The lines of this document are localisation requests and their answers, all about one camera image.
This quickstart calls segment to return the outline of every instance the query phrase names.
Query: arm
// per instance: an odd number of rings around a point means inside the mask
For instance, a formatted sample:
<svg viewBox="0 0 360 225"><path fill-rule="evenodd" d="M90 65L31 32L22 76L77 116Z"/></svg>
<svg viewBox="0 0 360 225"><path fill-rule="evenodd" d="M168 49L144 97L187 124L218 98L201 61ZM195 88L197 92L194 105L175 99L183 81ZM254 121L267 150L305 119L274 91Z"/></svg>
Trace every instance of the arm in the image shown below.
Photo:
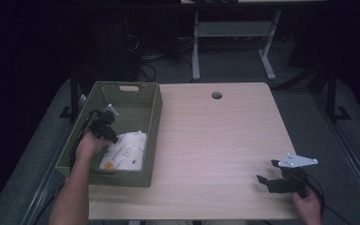
<svg viewBox="0 0 360 225"><path fill-rule="evenodd" d="M321 225L321 203L315 193L306 187L306 198L299 194L291 193L294 207L300 219L306 225Z"/></svg>
<svg viewBox="0 0 360 225"><path fill-rule="evenodd" d="M94 154L109 140L100 140L86 132L78 145L76 160L68 180L54 203L50 224L87 224L89 218L89 167Z"/></svg>

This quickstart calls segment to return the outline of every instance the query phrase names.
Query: black device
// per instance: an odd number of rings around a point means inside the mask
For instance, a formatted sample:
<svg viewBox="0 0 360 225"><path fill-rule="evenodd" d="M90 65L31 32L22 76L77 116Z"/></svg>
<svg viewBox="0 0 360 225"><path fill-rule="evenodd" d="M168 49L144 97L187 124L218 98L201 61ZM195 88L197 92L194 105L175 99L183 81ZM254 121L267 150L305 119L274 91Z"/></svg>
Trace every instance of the black device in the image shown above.
<svg viewBox="0 0 360 225"><path fill-rule="evenodd" d="M76 151L77 147L83 137L86 126L89 124L89 121L93 117L94 114L97 114L97 119L92 121L92 124L89 126L89 130L95 135L96 138L105 138L110 140L112 143L116 143L118 141L118 137L116 137L115 131L111 128L111 124L115 121L114 112L110 110L106 110L105 112L101 112L98 110L91 111L82 124L81 131L78 134L77 140L71 149L71 158L69 162L69 170L72 171L72 167L75 163Z"/></svg>
<svg viewBox="0 0 360 225"><path fill-rule="evenodd" d="M92 124L89 126L89 129L92 131L93 135L96 138L104 137L109 139L112 143L118 141L115 131L110 127L110 125L115 121L115 116L113 112L100 112L97 111L97 120L93 120Z"/></svg>
<svg viewBox="0 0 360 225"><path fill-rule="evenodd" d="M274 167L280 168L282 179L268 180L257 175L261 184L267 186L270 193L291 193L297 192L301 198L306 198L306 185L309 184L308 176L301 167L288 168L278 166L278 160L271 160Z"/></svg>
<svg viewBox="0 0 360 225"><path fill-rule="evenodd" d="M306 198L306 188L311 189L321 203L321 216L326 207L323 191L314 187L308 180L308 174L302 166L317 164L317 159L299 157L297 155L288 154L282 161L271 160L274 167L280 168L282 179L268 180L265 177L257 175L257 179L261 184L267 186L270 193L292 193L297 192L301 198Z"/></svg>

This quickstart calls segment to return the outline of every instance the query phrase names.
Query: finger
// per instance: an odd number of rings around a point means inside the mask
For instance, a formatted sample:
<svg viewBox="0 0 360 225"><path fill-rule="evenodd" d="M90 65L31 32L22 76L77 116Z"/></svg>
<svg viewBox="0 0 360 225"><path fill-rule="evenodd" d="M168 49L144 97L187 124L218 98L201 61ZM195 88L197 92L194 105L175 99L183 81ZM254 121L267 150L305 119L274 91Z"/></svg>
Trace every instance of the finger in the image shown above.
<svg viewBox="0 0 360 225"><path fill-rule="evenodd" d="M315 191L313 191L310 187L306 187L306 194L308 197L317 198L317 193L315 193Z"/></svg>
<svg viewBox="0 0 360 225"><path fill-rule="evenodd" d="M100 139L100 142L101 142L101 145L104 147L104 146L108 146L110 145L112 142L109 140L109 139L104 139L104 140L101 140Z"/></svg>
<svg viewBox="0 0 360 225"><path fill-rule="evenodd" d="M297 192L292 192L291 197L294 202L300 201L302 199Z"/></svg>
<svg viewBox="0 0 360 225"><path fill-rule="evenodd" d="M87 129L83 132L83 136L86 135L88 132L90 131L90 129Z"/></svg>

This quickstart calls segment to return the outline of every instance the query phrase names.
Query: wooden table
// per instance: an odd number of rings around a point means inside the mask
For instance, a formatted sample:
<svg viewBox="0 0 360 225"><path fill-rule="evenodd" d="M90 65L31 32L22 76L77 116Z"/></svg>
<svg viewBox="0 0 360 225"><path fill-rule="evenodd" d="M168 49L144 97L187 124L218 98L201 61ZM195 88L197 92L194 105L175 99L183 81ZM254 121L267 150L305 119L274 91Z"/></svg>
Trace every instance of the wooden table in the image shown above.
<svg viewBox="0 0 360 225"><path fill-rule="evenodd" d="M90 186L90 219L297 218L271 159L294 153L265 83L162 84L150 188ZM222 99L213 99L220 92Z"/></svg>

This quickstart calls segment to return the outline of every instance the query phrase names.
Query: green basket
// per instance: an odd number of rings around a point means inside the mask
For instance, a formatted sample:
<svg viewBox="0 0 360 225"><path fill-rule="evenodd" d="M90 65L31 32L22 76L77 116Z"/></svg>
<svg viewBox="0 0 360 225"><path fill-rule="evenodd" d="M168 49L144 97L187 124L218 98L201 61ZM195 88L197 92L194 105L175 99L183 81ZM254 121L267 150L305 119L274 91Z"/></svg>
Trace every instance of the green basket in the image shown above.
<svg viewBox="0 0 360 225"><path fill-rule="evenodd" d="M93 158L90 167L90 184L148 188L154 169L157 135L162 110L162 97L158 83L96 82L78 117L74 129L57 161L56 169L69 175L71 149L80 133L83 122L93 110L103 112L112 104L119 113L112 124L116 134L141 132L147 134L142 168L139 171L101 170L99 164L104 149Z"/></svg>

